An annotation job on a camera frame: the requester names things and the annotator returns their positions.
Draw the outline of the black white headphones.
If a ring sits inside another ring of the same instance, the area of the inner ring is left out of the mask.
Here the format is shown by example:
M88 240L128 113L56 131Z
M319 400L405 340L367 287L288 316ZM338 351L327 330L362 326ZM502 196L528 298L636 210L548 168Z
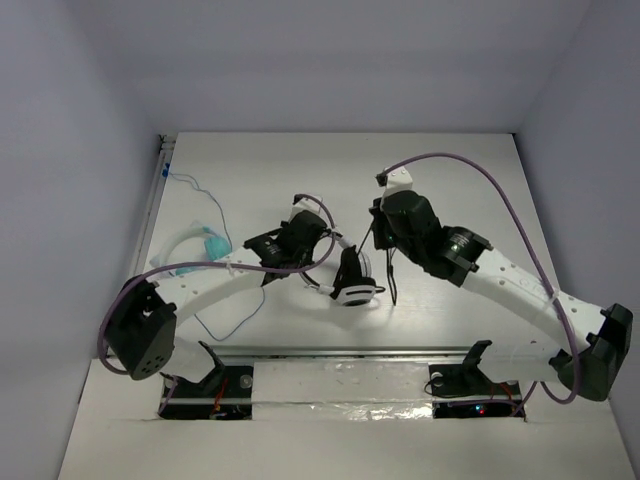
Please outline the black white headphones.
M385 288L372 276L369 256L342 233L335 231L333 237L341 248L340 264L333 283L318 283L304 272L300 276L306 285L345 307L366 305L376 295L384 293Z

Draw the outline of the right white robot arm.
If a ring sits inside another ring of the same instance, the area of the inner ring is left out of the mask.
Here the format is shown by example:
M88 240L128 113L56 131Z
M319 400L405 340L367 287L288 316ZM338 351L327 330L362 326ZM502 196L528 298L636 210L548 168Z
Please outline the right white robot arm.
M557 344L545 352L523 343L506 356L493 341L479 340L461 370L466 388L483 393L496 382L524 378L558 381L587 400L607 399L630 349L629 309L548 292L484 237L442 225L429 200L412 190L376 198L369 211L376 249L397 249L425 273L500 305Z

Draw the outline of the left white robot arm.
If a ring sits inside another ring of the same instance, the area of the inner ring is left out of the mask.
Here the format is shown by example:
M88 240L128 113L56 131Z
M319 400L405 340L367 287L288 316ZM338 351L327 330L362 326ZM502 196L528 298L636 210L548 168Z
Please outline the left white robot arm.
M120 363L115 373L134 381L159 374L199 395L216 393L224 377L222 361L206 342L179 337L178 327L236 294L315 267L314 249L334 226L331 219L300 210L217 262L174 277L156 279L147 272L128 280L99 333L102 349Z

